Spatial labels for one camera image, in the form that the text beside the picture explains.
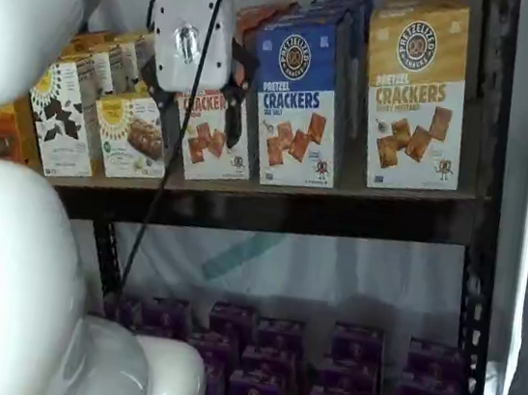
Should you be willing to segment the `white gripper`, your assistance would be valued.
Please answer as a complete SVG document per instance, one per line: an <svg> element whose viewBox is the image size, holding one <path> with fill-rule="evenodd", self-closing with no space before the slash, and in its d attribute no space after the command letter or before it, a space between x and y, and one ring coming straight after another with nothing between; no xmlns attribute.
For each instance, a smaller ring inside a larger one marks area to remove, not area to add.
<svg viewBox="0 0 528 395"><path fill-rule="evenodd" d="M227 102L225 145L232 149L242 135L241 107L259 68L258 59L234 39L234 0L156 0L155 55L140 71L157 105L167 146L178 140L174 92L220 90ZM242 65L242 77L230 76L231 62Z"/></svg>

